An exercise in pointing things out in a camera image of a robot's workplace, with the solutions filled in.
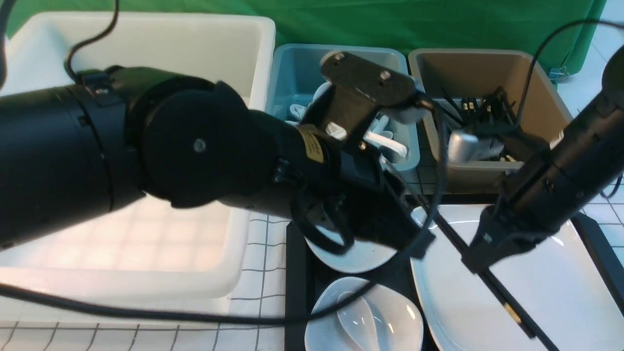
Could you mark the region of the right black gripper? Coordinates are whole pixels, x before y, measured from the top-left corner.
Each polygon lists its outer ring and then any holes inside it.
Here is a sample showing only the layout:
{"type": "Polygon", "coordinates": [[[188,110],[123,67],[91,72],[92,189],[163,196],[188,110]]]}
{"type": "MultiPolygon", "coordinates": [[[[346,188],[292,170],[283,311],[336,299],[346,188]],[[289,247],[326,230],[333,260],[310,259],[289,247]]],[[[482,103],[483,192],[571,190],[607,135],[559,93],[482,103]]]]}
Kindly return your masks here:
{"type": "Polygon", "coordinates": [[[505,258],[532,251],[560,227],[561,217],[553,211],[519,214],[505,205],[489,205],[481,212],[462,262],[471,273],[483,273],[505,258]]]}

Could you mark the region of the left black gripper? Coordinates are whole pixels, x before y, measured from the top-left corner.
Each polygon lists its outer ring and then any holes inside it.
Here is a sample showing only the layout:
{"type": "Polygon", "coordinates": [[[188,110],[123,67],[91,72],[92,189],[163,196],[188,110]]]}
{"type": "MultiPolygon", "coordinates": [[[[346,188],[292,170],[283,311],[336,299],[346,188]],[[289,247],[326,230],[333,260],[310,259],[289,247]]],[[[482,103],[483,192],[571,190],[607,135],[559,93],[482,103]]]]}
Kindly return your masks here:
{"type": "Polygon", "coordinates": [[[435,241],[427,224],[411,216],[408,185],[396,167],[381,167],[380,191],[347,186],[338,193],[306,203],[306,183],[292,200],[292,221],[305,239],[327,253],[345,255],[357,240],[383,245],[400,258],[423,258],[435,241]]]}

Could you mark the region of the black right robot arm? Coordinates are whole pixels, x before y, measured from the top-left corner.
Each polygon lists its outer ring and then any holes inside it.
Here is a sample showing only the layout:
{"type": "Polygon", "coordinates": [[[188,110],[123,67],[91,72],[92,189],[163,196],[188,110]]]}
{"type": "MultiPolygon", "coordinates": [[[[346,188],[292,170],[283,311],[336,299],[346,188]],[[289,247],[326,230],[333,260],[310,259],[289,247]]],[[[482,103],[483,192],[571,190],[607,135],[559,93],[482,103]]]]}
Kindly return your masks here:
{"type": "Polygon", "coordinates": [[[533,250],[623,173],[624,50],[611,56],[602,89],[563,130],[555,147],[533,153],[506,177],[462,254],[471,273],[533,250]]]}

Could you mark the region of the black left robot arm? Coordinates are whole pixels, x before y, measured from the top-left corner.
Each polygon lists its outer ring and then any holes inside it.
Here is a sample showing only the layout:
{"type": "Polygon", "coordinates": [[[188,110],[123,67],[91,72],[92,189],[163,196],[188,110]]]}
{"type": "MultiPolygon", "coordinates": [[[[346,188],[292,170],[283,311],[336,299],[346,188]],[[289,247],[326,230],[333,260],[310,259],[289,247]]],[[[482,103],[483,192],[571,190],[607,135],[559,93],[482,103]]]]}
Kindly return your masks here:
{"type": "Polygon", "coordinates": [[[175,209],[218,201],[289,218],[332,254],[358,238],[424,257],[434,235],[364,140],[377,113],[415,121],[424,94],[352,53],[328,53],[321,73],[330,89],[299,126],[248,108],[225,82],[151,67],[2,97],[1,249],[150,194],[175,209]]]}

